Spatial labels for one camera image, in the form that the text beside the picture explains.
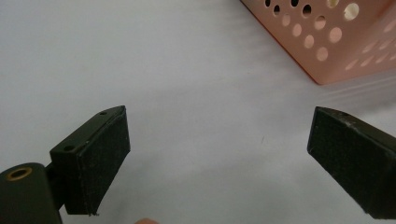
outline screw hole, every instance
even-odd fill
[[[67,146],[67,147],[64,147],[64,151],[71,151],[74,148],[75,148],[74,146]]]
[[[30,167],[22,167],[17,170],[12,171],[7,175],[7,180],[8,181],[15,181],[15,180],[20,180],[31,174],[33,171],[32,168]]]
[[[309,6],[309,5],[306,5],[306,6],[303,8],[303,16],[304,16],[304,17],[308,17],[309,15],[311,15],[311,13],[312,13],[312,7]]]

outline white table surface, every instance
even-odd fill
[[[315,84],[237,0],[1,1],[0,170],[126,105],[132,152],[99,217],[64,223],[394,223],[306,152],[316,105],[396,135],[389,71]]]

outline plastic basket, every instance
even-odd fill
[[[242,0],[318,84],[396,67],[396,0]]]

